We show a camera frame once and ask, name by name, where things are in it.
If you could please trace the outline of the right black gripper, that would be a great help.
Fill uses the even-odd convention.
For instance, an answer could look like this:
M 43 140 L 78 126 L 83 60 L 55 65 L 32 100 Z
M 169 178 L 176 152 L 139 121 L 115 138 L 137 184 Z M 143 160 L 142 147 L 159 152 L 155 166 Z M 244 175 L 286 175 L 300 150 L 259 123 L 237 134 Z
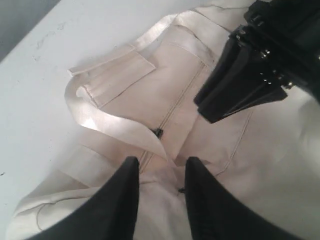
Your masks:
M 257 0 L 243 17 L 246 24 L 231 33 L 213 72 L 194 98 L 202 116 L 213 124 L 288 97 L 274 77 L 237 77 L 249 64 L 253 49 L 284 86 L 293 84 L 319 100 L 320 2 Z

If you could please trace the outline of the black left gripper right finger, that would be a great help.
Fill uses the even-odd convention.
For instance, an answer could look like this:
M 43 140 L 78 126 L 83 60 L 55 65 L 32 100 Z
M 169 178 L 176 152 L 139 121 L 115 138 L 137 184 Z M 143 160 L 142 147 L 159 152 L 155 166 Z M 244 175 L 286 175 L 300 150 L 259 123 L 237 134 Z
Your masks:
M 296 240 L 229 193 L 197 157 L 185 166 L 184 194 L 194 240 Z

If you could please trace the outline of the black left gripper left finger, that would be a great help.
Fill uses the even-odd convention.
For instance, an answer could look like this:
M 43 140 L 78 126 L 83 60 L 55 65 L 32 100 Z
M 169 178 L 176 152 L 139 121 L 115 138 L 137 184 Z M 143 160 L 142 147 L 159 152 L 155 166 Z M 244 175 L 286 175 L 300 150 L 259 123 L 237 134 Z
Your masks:
M 137 221 L 139 195 L 139 161 L 128 156 L 87 202 L 32 239 L 131 240 Z

